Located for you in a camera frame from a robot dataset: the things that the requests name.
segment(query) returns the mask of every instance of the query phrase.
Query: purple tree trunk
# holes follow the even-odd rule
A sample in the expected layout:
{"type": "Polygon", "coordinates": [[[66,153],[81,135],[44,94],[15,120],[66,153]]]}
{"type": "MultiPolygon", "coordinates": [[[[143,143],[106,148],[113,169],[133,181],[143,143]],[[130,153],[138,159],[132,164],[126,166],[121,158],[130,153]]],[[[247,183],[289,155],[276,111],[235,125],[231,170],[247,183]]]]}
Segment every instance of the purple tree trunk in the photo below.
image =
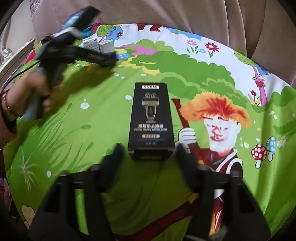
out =
{"type": "Polygon", "coordinates": [[[261,95],[261,106],[264,106],[267,103],[267,96],[264,87],[259,87],[259,91],[261,95]]]}
{"type": "MultiPolygon", "coordinates": [[[[254,66],[252,66],[252,67],[253,67],[253,70],[255,73],[255,77],[259,79],[262,76],[262,74],[258,74],[256,68],[254,66]]],[[[264,86],[262,86],[262,87],[257,86],[257,87],[259,88],[260,95],[261,95],[261,106],[264,106],[267,103],[267,96],[265,93],[264,86]]]]}

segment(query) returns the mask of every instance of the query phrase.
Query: hand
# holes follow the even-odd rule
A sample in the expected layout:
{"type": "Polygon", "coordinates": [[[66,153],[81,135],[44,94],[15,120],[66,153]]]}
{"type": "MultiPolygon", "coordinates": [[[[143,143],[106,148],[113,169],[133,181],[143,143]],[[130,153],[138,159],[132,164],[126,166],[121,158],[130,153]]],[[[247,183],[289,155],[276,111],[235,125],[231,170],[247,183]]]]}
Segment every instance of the hand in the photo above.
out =
{"type": "Polygon", "coordinates": [[[7,104],[11,111],[22,116],[28,106],[28,98],[32,93],[32,90],[36,90],[42,96],[48,96],[43,101],[43,107],[45,111],[49,111],[54,98],[58,92],[58,86],[49,90],[46,76],[36,71],[29,71],[22,76],[8,91],[7,104]]]}
{"type": "Polygon", "coordinates": [[[179,132],[179,143],[183,145],[186,153],[190,153],[188,144],[196,143],[195,131],[192,128],[183,128],[179,132]]]}

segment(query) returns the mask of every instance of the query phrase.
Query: red flower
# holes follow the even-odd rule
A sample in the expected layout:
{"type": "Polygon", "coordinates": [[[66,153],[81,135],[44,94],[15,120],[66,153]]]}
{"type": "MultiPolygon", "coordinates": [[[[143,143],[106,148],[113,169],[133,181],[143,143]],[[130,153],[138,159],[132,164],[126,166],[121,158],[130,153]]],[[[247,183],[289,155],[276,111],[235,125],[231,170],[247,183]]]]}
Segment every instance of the red flower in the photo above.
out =
{"type": "Polygon", "coordinates": [[[219,52],[219,48],[218,48],[218,46],[217,45],[214,45],[214,43],[210,43],[210,42],[208,42],[207,44],[205,44],[205,46],[207,47],[207,49],[209,49],[209,50],[213,50],[214,52],[215,51],[217,51],[217,52],[219,52]]]}
{"type": "Polygon", "coordinates": [[[259,81],[255,81],[257,87],[265,87],[266,85],[263,83],[263,81],[259,80],[259,81]]]}

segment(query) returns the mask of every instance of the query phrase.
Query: mushroom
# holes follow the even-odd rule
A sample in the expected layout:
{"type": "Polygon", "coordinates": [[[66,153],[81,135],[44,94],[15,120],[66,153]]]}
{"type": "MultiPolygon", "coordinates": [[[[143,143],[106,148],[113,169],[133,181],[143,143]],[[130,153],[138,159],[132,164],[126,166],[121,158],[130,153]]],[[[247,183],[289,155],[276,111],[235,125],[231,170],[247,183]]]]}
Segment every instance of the mushroom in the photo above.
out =
{"type": "Polygon", "coordinates": [[[268,150],[268,160],[272,161],[273,154],[276,153],[276,138],[275,138],[275,136],[272,136],[271,138],[268,139],[268,141],[266,143],[266,148],[268,150]]]}
{"type": "Polygon", "coordinates": [[[261,167],[261,161],[265,160],[267,150],[264,146],[261,144],[257,144],[254,149],[251,151],[252,157],[257,160],[255,167],[260,168],[261,167]]]}

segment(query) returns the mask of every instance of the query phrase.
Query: cartoon bedsheet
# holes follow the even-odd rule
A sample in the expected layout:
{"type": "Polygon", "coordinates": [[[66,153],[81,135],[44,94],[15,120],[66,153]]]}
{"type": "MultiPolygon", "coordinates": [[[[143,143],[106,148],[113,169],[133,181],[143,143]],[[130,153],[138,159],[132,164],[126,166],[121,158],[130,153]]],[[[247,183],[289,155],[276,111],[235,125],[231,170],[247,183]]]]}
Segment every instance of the cartoon bedsheet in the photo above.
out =
{"type": "MultiPolygon", "coordinates": [[[[242,54],[196,34],[143,24],[103,25],[96,34],[100,41],[114,40],[116,67],[69,65],[51,115],[19,119],[18,137],[4,148],[11,193],[27,226],[62,170],[85,170],[115,143],[127,146],[135,82],[165,82],[175,141],[187,152],[198,143],[196,161],[213,171],[239,171],[275,233],[296,205],[296,91],[242,54]]],[[[104,204],[117,240],[179,241],[197,198],[174,156],[136,162],[126,151],[104,204]]],[[[87,233],[80,191],[77,204],[87,233]]],[[[217,191],[212,233],[222,205],[217,191]]]]}

